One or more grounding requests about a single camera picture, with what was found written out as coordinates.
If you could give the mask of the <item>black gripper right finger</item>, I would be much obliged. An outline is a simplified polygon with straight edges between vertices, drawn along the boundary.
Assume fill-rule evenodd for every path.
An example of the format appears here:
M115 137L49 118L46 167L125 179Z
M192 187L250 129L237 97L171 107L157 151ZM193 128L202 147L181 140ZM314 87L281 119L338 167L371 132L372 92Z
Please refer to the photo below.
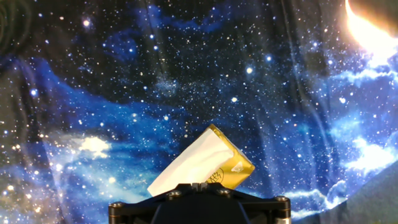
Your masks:
M278 195L259 198L237 190L223 187L220 183L203 184L200 195L201 217L213 223L291 224L290 199Z

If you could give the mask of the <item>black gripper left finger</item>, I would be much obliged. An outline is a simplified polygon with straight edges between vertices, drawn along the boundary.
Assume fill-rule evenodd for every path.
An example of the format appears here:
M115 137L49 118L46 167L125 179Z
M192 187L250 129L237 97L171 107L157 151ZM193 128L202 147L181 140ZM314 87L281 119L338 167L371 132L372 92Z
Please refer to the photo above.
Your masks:
M176 188L137 203L113 202L108 205L109 224L150 224L160 205L196 192L199 183L178 184Z

